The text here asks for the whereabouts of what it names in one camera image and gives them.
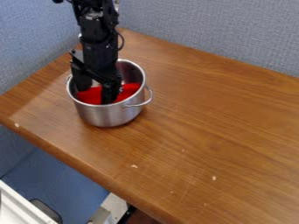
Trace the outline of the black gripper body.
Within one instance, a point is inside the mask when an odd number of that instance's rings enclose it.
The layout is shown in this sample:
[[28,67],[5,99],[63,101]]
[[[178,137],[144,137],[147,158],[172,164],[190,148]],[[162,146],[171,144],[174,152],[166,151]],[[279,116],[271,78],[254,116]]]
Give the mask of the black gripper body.
[[79,37],[80,50],[71,50],[71,68],[80,69],[101,85],[121,82],[117,71],[117,36],[101,40]]

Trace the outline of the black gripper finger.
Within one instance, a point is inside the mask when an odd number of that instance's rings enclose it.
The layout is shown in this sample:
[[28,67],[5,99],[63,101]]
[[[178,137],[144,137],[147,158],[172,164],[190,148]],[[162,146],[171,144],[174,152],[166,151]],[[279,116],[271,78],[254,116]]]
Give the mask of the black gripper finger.
[[91,88],[92,79],[77,68],[72,68],[71,72],[72,72],[72,78],[73,78],[75,86],[76,86],[77,90],[87,91]]
[[121,85],[119,83],[107,83],[101,85],[101,103],[112,103],[121,90]]

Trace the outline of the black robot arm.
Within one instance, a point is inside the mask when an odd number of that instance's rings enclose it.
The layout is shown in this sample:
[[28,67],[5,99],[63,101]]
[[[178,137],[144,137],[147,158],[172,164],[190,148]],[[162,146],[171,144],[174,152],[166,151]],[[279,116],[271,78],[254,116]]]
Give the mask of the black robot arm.
[[117,11],[113,0],[52,0],[67,1],[73,9],[80,28],[81,50],[71,50],[71,72],[79,91],[87,91],[92,81],[101,86],[100,102],[112,103],[121,88],[121,74],[117,71],[119,34]]

